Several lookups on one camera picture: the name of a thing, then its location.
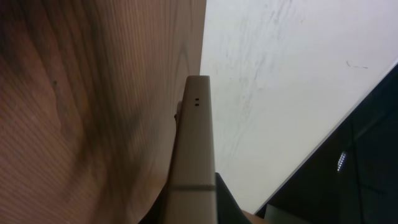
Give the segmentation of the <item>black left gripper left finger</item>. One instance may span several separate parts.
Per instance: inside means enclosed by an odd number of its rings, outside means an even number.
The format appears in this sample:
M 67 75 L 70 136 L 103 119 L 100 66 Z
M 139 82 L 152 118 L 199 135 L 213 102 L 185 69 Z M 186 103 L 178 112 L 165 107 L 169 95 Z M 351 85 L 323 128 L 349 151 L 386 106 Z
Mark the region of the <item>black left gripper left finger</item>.
M 167 194 L 168 185 L 165 184 L 150 210 L 144 215 L 139 224 L 162 224 Z

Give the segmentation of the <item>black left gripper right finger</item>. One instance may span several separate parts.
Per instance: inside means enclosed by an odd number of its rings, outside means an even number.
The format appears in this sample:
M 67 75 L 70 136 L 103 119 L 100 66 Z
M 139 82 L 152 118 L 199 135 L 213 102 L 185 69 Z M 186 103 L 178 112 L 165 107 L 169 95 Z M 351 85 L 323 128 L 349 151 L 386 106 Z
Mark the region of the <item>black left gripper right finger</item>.
M 216 207 L 219 224 L 252 224 L 235 201 L 219 173 L 216 175 Z

